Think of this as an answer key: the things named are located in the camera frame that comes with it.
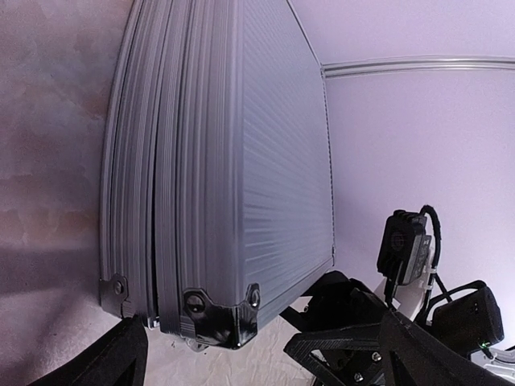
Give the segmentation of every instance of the black cable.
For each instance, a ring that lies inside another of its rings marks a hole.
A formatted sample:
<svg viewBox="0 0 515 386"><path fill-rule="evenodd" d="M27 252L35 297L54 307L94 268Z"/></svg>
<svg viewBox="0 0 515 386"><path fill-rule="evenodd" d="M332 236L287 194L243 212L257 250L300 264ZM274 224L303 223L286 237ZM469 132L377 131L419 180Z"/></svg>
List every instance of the black cable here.
<svg viewBox="0 0 515 386"><path fill-rule="evenodd" d="M430 205L424 205L420 210L420 214L429 215L429 217L431 218L431 223L433 224L433 235L435 237L435 256L433 257L433 261L431 262L431 269L435 271L440 261L440 250L442 248L442 233L440 231L440 220L438 218L436 210ZM426 293L424 295L424 303L422 304L422 309L420 310L418 315L425 314L427 312L427 309L429 308L429 301L431 299L431 288L433 287L433 283L435 282L435 276L435 272L432 272L429 275L429 280L427 281L428 288L426 289Z"/></svg>
<svg viewBox="0 0 515 386"><path fill-rule="evenodd" d="M447 288L445 288L445 285L443 285L443 281L438 275L438 273L435 274L435 280L436 284L438 284L438 287L440 288L440 291L442 291L443 296L445 296L449 303L452 302L451 295L449 295L449 291L447 291Z"/></svg>

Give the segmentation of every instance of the black mount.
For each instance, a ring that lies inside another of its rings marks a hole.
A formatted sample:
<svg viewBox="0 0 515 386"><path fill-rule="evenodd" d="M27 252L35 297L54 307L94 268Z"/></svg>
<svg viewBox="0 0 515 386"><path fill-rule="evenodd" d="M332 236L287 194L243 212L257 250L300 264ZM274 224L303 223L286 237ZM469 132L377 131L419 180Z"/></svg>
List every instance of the black mount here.
<svg viewBox="0 0 515 386"><path fill-rule="evenodd" d="M183 300L198 343L236 350L258 333L258 284L249 285L245 300L237 306L215 304L203 289L187 289Z"/></svg>
<svg viewBox="0 0 515 386"><path fill-rule="evenodd" d="M324 386L509 386L443 345L363 283L331 272L281 316L300 333L284 351Z"/></svg>

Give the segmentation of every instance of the ribbed aluminum panel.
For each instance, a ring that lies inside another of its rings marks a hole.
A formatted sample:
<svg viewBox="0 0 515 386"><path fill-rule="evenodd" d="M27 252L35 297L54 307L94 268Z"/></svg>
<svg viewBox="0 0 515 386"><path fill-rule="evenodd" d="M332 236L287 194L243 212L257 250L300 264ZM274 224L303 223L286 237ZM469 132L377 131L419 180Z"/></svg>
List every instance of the ribbed aluminum panel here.
<svg viewBox="0 0 515 386"><path fill-rule="evenodd" d="M332 265L332 181L323 79L290 7L246 1L244 25L245 283L262 325Z"/></svg>
<svg viewBox="0 0 515 386"><path fill-rule="evenodd" d="M124 316L140 314L153 326L158 317L151 242L154 108L161 89L159 67L170 3L138 2L132 13L137 21L128 26L134 33L127 32L132 39L124 42L130 48L122 48L122 57L127 49L130 52L118 65L125 71L123 85L114 90L106 128L102 216L110 232L102 234L109 238L102 242L102 278L109 280L115 273L126 277L129 297Z"/></svg>
<svg viewBox="0 0 515 386"><path fill-rule="evenodd" d="M159 101L159 123L155 159L154 191L154 245L156 287L159 292L159 321L162 331L181 331L179 326L178 244L179 228L176 219L179 197L176 181L182 162L180 130L182 120L184 59L189 44L187 33L191 28L192 2L174 0L168 23L163 53L163 88Z"/></svg>

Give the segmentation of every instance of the black plastic bracket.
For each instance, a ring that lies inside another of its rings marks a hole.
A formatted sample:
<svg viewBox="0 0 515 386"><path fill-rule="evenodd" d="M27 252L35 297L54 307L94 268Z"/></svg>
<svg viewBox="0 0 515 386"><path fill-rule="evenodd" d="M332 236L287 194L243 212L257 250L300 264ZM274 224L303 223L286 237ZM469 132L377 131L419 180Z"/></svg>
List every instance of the black plastic bracket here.
<svg viewBox="0 0 515 386"><path fill-rule="evenodd" d="M77 357L30 386L143 386L147 353L142 320L126 318Z"/></svg>
<svg viewBox="0 0 515 386"><path fill-rule="evenodd" d="M186 289L183 300L198 343L237 350L258 333L258 284L249 285L245 300L237 306L215 304L203 289Z"/></svg>

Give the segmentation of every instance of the textured wall surface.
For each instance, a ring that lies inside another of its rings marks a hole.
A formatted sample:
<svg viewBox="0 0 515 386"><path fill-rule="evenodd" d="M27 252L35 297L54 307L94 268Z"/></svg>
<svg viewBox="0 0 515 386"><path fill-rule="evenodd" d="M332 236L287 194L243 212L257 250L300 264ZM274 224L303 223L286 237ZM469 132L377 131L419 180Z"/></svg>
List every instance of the textured wall surface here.
<svg viewBox="0 0 515 386"><path fill-rule="evenodd" d="M0 385L64 364L117 319L98 305L109 91L130 0L0 0ZM240 354L149 332L151 385L292 384L273 321Z"/></svg>

